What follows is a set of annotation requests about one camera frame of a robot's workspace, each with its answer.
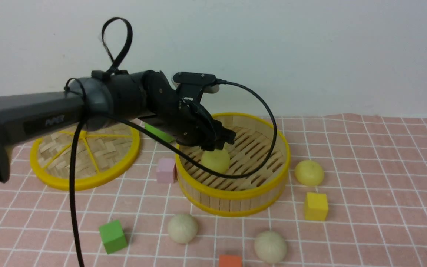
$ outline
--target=yellow block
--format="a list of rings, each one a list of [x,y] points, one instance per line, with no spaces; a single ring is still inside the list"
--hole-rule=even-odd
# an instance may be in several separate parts
[[[304,200],[304,218],[306,220],[325,221],[329,205],[327,204],[327,195],[308,192]]]

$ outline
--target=pink block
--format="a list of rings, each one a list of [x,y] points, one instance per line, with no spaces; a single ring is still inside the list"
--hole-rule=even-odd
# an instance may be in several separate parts
[[[176,180],[176,161],[171,158],[162,158],[156,168],[156,180],[162,184],[172,184]]]

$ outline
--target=robotic arm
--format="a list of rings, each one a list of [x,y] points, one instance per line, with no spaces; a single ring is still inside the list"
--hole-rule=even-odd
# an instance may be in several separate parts
[[[178,144],[203,150],[222,149],[234,143],[235,132],[214,120],[200,104],[203,93],[216,93],[214,75],[177,73],[171,88],[162,72],[128,74],[117,71],[79,78],[61,92],[0,96],[0,182],[10,177],[12,148],[78,123],[84,113],[102,112],[133,120],[139,118],[170,135]],[[90,118],[85,130],[96,131],[115,124],[104,117]]]

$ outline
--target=bamboo steamer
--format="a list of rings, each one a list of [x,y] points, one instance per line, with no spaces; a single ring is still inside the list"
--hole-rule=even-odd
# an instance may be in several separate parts
[[[46,185],[68,191],[70,155],[76,126],[37,139],[30,164]],[[82,131],[78,138],[75,190],[106,184],[132,166],[140,149],[139,132],[121,123],[94,132]]]
[[[219,113],[213,117],[237,134],[234,145],[225,144],[231,159],[226,174],[245,174],[261,164],[271,146],[272,124],[244,113]],[[199,147],[178,145],[178,149],[200,162],[203,152]],[[203,211],[218,216],[241,217],[263,211],[280,197],[288,180],[290,150],[279,131],[270,159],[247,178],[220,178],[179,155],[175,157],[179,186],[186,198]]]

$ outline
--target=green block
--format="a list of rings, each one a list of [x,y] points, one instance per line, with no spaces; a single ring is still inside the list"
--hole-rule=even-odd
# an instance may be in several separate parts
[[[114,220],[98,228],[106,253],[111,254],[128,246],[123,227],[119,220]]]
[[[173,141],[176,140],[175,138],[173,138],[172,136],[168,135],[167,133],[159,130],[158,128],[155,128],[155,127],[153,127],[153,126],[151,126],[151,125],[149,125],[147,123],[145,125],[146,126],[144,126],[144,128],[146,130],[148,130],[152,134],[156,135],[157,137],[161,138],[162,140],[164,140],[164,141],[166,141],[168,143],[173,142]]]

